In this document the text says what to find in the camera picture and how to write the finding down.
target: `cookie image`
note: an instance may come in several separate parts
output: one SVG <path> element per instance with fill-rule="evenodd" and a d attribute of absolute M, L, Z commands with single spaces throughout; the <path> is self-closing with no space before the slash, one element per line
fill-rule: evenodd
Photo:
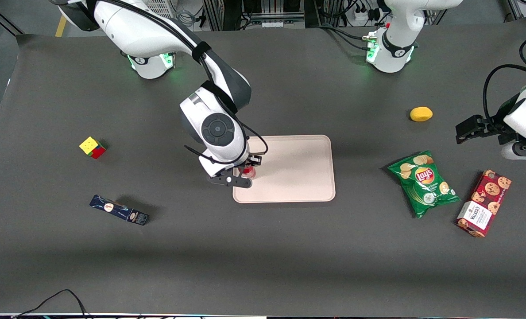
<path fill-rule="evenodd" d="M 481 232 L 476 232 L 474 230 L 470 230 L 469 233 L 474 237 L 485 237 Z"/>
<path fill-rule="evenodd" d="M 501 186 L 501 188 L 504 188 L 506 190 L 509 189 L 509 186 L 511 185 L 511 180 L 508 179 L 507 177 L 503 177 L 501 176 L 498 180 L 497 180 L 497 183 L 499 184 L 499 186 Z"/>
<path fill-rule="evenodd" d="M 488 178 L 495 178 L 495 172 L 492 170 L 486 170 L 483 172 L 483 175 L 487 176 Z"/>
<path fill-rule="evenodd" d="M 458 221 L 458 226 L 464 229 L 468 228 L 468 221 L 463 218 L 460 218 L 460 220 Z"/>
<path fill-rule="evenodd" d="M 485 184 L 485 191 L 491 196 L 496 196 L 496 195 L 499 195 L 500 189 L 499 189 L 498 184 L 487 183 Z"/>
<path fill-rule="evenodd" d="M 497 211 L 499 210 L 499 206 L 501 206 L 501 204 L 499 204 L 498 202 L 490 202 L 487 205 L 487 208 L 492 214 L 497 214 Z"/>
<path fill-rule="evenodd" d="M 472 194 L 472 200 L 473 200 L 474 202 L 483 202 L 483 201 L 485 200 L 485 198 L 483 198 L 482 196 L 480 196 L 480 195 L 478 194 L 478 192 L 474 192 L 474 193 Z"/>

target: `lay's logo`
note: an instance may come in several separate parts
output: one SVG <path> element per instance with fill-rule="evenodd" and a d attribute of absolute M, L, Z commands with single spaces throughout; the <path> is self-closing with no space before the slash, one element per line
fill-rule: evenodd
<path fill-rule="evenodd" d="M 430 184 L 434 181 L 434 172 L 433 170 L 423 167 L 421 169 L 417 169 L 417 171 L 414 174 L 415 178 L 423 184 Z"/>

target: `snack box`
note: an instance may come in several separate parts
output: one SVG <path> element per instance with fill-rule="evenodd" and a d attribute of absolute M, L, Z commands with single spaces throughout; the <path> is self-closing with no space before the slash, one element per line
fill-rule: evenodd
<path fill-rule="evenodd" d="M 119 202 L 103 198 L 99 195 L 94 195 L 89 205 L 104 212 L 109 212 L 113 216 L 117 216 L 126 222 L 133 222 L 133 224 L 141 226 L 143 226 L 149 218 L 149 215 L 139 212 L 139 210 L 134 210 L 133 208 L 119 204 Z"/>
<path fill-rule="evenodd" d="M 485 237 L 510 186 L 511 180 L 505 176 L 484 171 L 456 224 L 474 237 Z"/>

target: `green led light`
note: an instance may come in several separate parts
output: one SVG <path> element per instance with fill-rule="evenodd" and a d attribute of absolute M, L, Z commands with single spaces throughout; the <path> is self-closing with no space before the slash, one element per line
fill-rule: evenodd
<path fill-rule="evenodd" d="M 373 63 L 375 61 L 375 58 L 377 57 L 377 53 L 379 52 L 379 45 L 375 44 L 373 48 L 370 49 L 370 53 L 367 55 L 367 62 Z"/>
<path fill-rule="evenodd" d="M 159 57 L 161 58 L 162 62 L 164 63 L 164 66 L 167 69 L 170 69 L 173 66 L 172 61 L 174 60 L 174 58 L 172 54 L 163 53 L 163 54 L 160 54 Z"/>
<path fill-rule="evenodd" d="M 409 57 L 406 58 L 406 62 L 405 63 L 410 61 L 410 57 L 411 57 L 411 55 L 413 55 L 413 51 L 414 51 L 414 47 L 411 47 L 410 52 L 409 52 Z"/>
<path fill-rule="evenodd" d="M 131 60 L 131 57 L 129 55 L 127 55 L 127 59 L 131 63 L 131 68 L 135 70 L 135 65 L 133 65 L 133 60 Z"/>

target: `rubik's cube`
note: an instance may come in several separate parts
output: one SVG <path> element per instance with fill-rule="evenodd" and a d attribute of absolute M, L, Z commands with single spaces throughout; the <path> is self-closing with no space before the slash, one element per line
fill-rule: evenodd
<path fill-rule="evenodd" d="M 98 158 L 105 152 L 105 147 L 91 136 L 80 144 L 80 148 L 91 158 Z"/>

